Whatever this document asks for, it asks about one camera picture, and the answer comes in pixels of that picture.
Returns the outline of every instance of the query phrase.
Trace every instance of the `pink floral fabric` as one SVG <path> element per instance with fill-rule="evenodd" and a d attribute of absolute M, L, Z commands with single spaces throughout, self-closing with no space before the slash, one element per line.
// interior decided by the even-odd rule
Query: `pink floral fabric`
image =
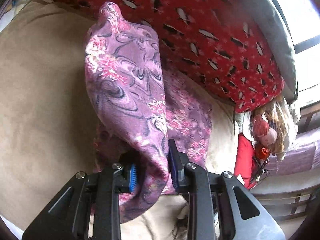
<path fill-rule="evenodd" d="M 182 73 L 162 69 L 156 32 L 124 20 L 116 4 L 103 5 L 88 34 L 86 85 L 101 121 L 95 140 L 97 170 L 116 161 L 121 152 L 133 148 L 138 153 L 132 156 L 138 186 L 132 194 L 120 195 L 121 222 L 127 222 L 150 208 L 161 193 L 174 193 L 168 181 L 169 138 L 191 161 L 204 166 L 211 106 L 185 87 Z M 116 140 L 116 151 L 110 138 Z"/>

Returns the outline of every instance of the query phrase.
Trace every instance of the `red fabric with white pattern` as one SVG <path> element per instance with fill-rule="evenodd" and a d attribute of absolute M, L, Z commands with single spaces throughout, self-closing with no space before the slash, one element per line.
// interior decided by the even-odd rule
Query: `red fabric with white pattern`
<path fill-rule="evenodd" d="M 107 0 L 55 0 L 93 16 Z M 278 95 L 284 81 L 268 43 L 240 0 L 110 0 L 131 22 L 151 25 L 161 59 L 207 91 L 253 110 Z"/>

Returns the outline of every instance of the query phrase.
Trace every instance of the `screw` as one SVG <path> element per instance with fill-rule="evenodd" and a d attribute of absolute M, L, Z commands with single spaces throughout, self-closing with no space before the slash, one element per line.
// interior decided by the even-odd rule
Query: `screw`
<path fill-rule="evenodd" d="M 187 163 L 186 168 L 190 170 L 194 170 L 196 168 L 196 165 L 194 163 Z"/>
<path fill-rule="evenodd" d="M 121 169 L 121 167 L 122 167 L 122 165 L 121 165 L 120 163 L 114 163 L 114 164 L 112 165 L 112 168 L 113 168 L 114 170 L 119 170 L 119 169 Z"/>
<path fill-rule="evenodd" d="M 77 179 L 83 179 L 85 177 L 85 173 L 83 171 L 79 171 L 77 174 L 76 174 L 76 178 Z"/>
<path fill-rule="evenodd" d="M 226 178 L 230 179 L 230 178 L 232 178 L 233 174 L 230 171 L 225 171 L 223 173 L 223 176 L 225 176 Z"/>

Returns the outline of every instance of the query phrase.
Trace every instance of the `doll hair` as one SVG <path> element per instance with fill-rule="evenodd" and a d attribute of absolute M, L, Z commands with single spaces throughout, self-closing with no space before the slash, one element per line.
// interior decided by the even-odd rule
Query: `doll hair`
<path fill-rule="evenodd" d="M 288 134 L 288 118 L 287 111 L 285 110 L 285 103 L 283 96 L 279 95 L 270 101 L 268 104 L 257 108 L 254 115 L 265 114 L 270 127 L 277 133 L 278 137 L 274 144 L 268 146 L 270 152 L 277 154 L 284 152 L 284 140 Z"/>

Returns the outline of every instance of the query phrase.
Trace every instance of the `purple fabric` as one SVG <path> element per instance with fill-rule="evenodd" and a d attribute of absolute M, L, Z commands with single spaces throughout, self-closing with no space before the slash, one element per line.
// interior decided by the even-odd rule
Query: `purple fabric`
<path fill-rule="evenodd" d="M 118 144 L 124 141 L 123 150 L 139 152 L 135 160 L 145 170 L 135 191 L 120 195 L 120 219 L 127 222 L 150 208 L 161 193 L 174 193 L 168 181 L 168 138 L 204 167 L 211 106 L 185 87 L 183 74 L 162 69 L 156 32 L 124 20 L 114 3 L 103 5 L 89 36 L 85 73 L 101 121 L 95 140 L 98 171 L 118 158 L 119 152 L 110 147 L 115 136 L 121 139 Z"/>
<path fill-rule="evenodd" d="M 270 156 L 270 176 L 289 175 L 320 167 L 320 128 L 298 134 L 283 161 Z"/>

